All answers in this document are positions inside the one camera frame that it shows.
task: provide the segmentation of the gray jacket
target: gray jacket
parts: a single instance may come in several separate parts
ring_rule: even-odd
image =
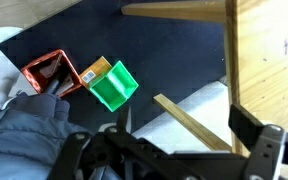
[[[54,96],[45,97],[59,102]],[[16,108],[16,104],[21,102],[0,112],[0,179],[46,179],[66,137],[87,130],[65,119]]]

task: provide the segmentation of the wooden stick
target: wooden stick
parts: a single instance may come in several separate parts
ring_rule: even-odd
[[[231,151],[232,147],[224,142],[221,138],[216,136],[171,100],[167,99],[164,95],[159,94],[154,97],[154,101],[179,123],[181,123],[187,130],[189,130],[195,137],[200,139],[211,150],[228,150]]]
[[[124,15],[225,23],[225,1],[135,3],[122,7]]]

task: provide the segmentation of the black surface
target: black surface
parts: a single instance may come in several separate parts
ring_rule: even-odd
[[[153,96],[175,103],[225,74],[221,24],[123,16],[130,1],[84,0],[0,44],[20,69],[31,60],[63,49],[79,73],[98,57],[121,60],[140,87],[128,101],[133,130],[163,111]],[[96,131],[117,120],[84,88],[67,95],[72,122]]]

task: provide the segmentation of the wooden table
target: wooden table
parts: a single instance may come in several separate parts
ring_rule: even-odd
[[[145,3],[127,5],[122,12],[223,23],[230,102],[242,105],[263,123],[271,122],[288,131],[288,1]],[[245,154],[233,139],[233,151]]]

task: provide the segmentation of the wooden panel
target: wooden panel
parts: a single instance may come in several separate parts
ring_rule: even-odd
[[[262,122],[288,131],[288,1],[233,3],[235,98]]]
[[[164,95],[159,94],[155,96],[154,101],[210,149],[231,151],[232,148],[230,145],[205,128]]]
[[[124,15],[225,22],[224,0],[138,3],[122,7]]]

